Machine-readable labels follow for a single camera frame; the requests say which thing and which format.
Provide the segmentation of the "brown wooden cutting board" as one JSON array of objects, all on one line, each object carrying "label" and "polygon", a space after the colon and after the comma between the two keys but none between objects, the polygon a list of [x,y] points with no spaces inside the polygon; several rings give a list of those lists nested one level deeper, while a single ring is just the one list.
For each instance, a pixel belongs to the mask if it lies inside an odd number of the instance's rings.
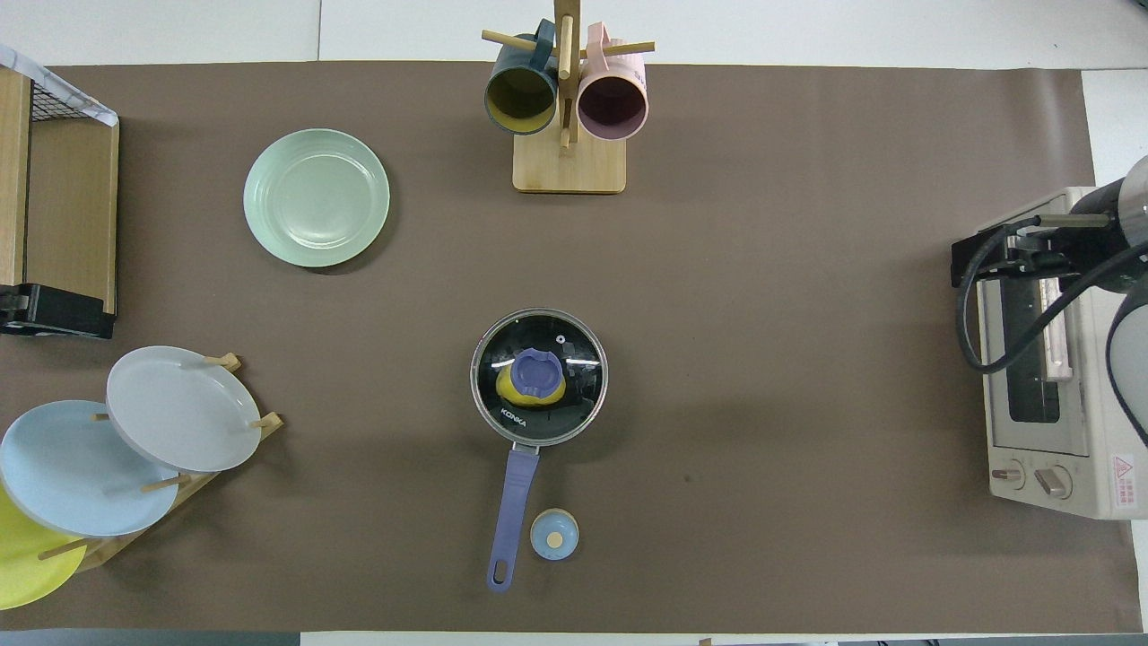
[{"label": "brown wooden cutting board", "polygon": [[31,126],[23,279],[117,311],[121,132],[90,119]]}]

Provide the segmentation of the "white checked cloth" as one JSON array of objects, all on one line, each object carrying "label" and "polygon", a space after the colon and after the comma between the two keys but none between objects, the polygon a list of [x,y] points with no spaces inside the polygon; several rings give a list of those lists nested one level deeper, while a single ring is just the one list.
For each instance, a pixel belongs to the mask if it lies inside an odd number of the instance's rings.
[{"label": "white checked cloth", "polygon": [[118,114],[103,106],[99,100],[91,98],[90,94],[78,89],[73,84],[65,81],[59,73],[53,73],[52,70],[42,67],[40,63],[36,62],[33,59],[28,57],[17,50],[9,48],[9,46],[0,42],[0,65],[3,68],[9,68],[16,73],[21,73],[26,77],[29,81],[36,81],[45,87],[45,89],[51,89],[51,92],[57,98],[77,98],[90,100],[93,109],[87,110],[91,115],[90,119],[99,120],[107,127],[117,127],[119,123]]}]

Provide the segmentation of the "yellow potato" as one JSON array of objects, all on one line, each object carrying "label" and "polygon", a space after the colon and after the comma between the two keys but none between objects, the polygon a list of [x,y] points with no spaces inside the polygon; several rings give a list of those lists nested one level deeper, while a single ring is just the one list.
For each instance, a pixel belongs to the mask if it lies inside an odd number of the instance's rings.
[{"label": "yellow potato", "polygon": [[522,408],[546,407],[563,400],[567,389],[563,369],[536,357],[513,361],[501,368],[496,391],[509,404]]}]

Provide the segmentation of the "teal mug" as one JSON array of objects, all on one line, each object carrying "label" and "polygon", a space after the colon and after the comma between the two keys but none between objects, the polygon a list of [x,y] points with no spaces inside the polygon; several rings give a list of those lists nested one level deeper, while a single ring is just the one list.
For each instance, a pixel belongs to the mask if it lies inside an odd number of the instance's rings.
[{"label": "teal mug", "polygon": [[556,115],[556,24],[543,18],[534,33],[519,37],[529,42],[529,48],[501,48],[484,86],[484,110],[497,127],[510,134],[532,135],[546,129]]}]

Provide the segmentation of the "dark blue saucepan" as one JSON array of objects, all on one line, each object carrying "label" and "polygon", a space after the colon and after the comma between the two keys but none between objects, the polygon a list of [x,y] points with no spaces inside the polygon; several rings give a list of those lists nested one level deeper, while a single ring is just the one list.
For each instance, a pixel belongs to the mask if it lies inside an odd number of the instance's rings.
[{"label": "dark blue saucepan", "polygon": [[514,577],[528,496],[538,467],[541,449],[515,442],[511,442],[509,449],[506,470],[501,484],[499,516],[492,531],[491,560],[484,573],[484,585],[496,593],[509,591]]}]

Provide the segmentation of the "brown table mat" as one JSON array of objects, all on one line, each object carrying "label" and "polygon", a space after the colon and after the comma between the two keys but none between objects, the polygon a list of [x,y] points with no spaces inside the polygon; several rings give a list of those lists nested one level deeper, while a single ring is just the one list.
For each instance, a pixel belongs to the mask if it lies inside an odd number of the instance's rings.
[{"label": "brown table mat", "polygon": [[[0,336],[0,431],[115,360],[242,357],[284,428],[0,629],[1135,633],[1128,526],[988,492],[951,244],[1093,179],[1079,73],[647,69],[618,196],[520,195],[487,63],[65,68],[121,116],[114,338]],[[365,252],[258,244],[248,171],[335,129],[391,187]],[[600,414],[541,451],[563,562],[484,586],[509,442],[468,386],[521,308],[602,340]]]}]

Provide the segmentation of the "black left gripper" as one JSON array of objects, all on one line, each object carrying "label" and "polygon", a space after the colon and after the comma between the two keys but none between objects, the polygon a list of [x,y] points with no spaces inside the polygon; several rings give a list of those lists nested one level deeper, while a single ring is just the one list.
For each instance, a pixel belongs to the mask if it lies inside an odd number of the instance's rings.
[{"label": "black left gripper", "polygon": [[91,311],[91,297],[46,285],[0,285],[0,334],[110,340],[116,316]]}]

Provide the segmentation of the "light wooden cutting board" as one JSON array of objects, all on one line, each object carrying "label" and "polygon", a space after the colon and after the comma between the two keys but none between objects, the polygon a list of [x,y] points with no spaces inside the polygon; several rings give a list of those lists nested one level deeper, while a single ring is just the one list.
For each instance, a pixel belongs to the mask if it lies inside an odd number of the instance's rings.
[{"label": "light wooden cutting board", "polygon": [[0,67],[0,285],[24,282],[31,107],[30,79]]}]

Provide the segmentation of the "yellow plate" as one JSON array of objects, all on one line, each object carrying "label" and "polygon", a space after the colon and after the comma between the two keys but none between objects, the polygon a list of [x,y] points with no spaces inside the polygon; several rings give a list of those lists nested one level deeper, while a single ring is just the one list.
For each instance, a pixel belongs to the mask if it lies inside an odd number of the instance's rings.
[{"label": "yellow plate", "polygon": [[40,555],[73,540],[30,519],[0,485],[0,610],[34,602],[65,584],[86,548],[70,548],[46,560]]}]

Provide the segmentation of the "light blue plate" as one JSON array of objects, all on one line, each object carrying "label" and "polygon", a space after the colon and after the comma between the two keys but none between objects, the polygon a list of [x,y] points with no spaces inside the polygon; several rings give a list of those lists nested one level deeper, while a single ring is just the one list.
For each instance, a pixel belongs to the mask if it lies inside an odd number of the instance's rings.
[{"label": "light blue plate", "polygon": [[61,534],[118,537],[152,527],[173,507],[176,485],[144,487],[177,470],[135,453],[93,400],[55,400],[17,417],[0,439],[0,481],[29,517]]}]

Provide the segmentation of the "cream toaster oven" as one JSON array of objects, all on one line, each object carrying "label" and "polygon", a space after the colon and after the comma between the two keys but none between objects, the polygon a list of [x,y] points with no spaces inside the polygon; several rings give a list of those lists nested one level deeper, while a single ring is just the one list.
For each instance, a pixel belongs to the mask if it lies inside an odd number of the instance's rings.
[{"label": "cream toaster oven", "polygon": [[[1026,215],[1065,215],[1094,189],[1058,189],[980,231]],[[1065,278],[975,283],[979,359],[995,360],[1065,287]],[[1092,287],[1013,367],[983,378],[992,495],[1083,517],[1148,519],[1148,447],[1116,400],[1106,365],[1106,338],[1124,298]]]}]

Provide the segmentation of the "green plate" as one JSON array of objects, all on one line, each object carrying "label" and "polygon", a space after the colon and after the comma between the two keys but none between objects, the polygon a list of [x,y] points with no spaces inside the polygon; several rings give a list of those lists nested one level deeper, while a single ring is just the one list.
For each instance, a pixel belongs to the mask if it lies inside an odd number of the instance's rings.
[{"label": "green plate", "polygon": [[391,187],[377,153],[335,129],[303,129],[269,143],[248,171],[248,229],[279,260],[328,268],[377,241]]}]

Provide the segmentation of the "pink ribbed mug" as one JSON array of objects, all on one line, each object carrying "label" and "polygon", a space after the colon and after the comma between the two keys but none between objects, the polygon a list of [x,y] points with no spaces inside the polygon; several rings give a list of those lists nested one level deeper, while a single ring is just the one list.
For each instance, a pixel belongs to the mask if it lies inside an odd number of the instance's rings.
[{"label": "pink ribbed mug", "polygon": [[579,125],[588,135],[622,142],[647,122],[647,67],[642,53],[608,55],[623,41],[610,37],[603,22],[587,28],[587,59],[579,70]]}]

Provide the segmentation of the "glass lid with blue knob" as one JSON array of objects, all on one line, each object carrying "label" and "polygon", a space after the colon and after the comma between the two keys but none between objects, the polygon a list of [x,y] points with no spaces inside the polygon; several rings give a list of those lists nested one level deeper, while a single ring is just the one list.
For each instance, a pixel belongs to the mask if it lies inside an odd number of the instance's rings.
[{"label": "glass lid with blue knob", "polygon": [[[561,367],[567,383],[563,400],[522,408],[497,394],[501,368],[525,357]],[[527,308],[497,320],[470,363],[470,394],[480,417],[501,437],[533,447],[577,437],[599,414],[607,386],[608,361],[598,336],[581,319],[551,308]]]}]

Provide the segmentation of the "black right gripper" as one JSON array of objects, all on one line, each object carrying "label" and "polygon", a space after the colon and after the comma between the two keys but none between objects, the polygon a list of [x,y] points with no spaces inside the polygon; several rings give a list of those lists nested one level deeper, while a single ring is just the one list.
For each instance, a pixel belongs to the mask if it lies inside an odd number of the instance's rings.
[{"label": "black right gripper", "polygon": [[951,246],[951,285],[957,289],[979,247],[991,252],[991,279],[1044,279],[1083,274],[1075,260],[1075,235],[1066,229],[1022,229],[1021,221],[996,223]]}]

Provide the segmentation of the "wooden mug tree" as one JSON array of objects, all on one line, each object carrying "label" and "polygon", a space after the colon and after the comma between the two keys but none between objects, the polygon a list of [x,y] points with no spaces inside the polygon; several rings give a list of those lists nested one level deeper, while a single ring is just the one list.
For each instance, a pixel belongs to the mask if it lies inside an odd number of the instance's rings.
[{"label": "wooden mug tree", "polygon": [[[587,59],[587,28],[590,24],[581,24],[581,1],[552,0],[552,3],[553,17],[548,20],[556,24],[552,50],[559,77],[556,115],[549,126],[537,134],[510,134],[514,138],[513,188],[537,195],[619,195],[626,188],[627,142],[633,137],[622,142],[607,142],[588,135],[579,125],[575,100],[579,70]],[[489,30],[483,32],[484,40],[499,44],[501,48],[504,45],[529,48],[529,42],[519,36]],[[605,49],[608,55],[642,53],[645,56],[652,52],[656,52],[656,42],[652,41],[623,41],[620,46]]]}]

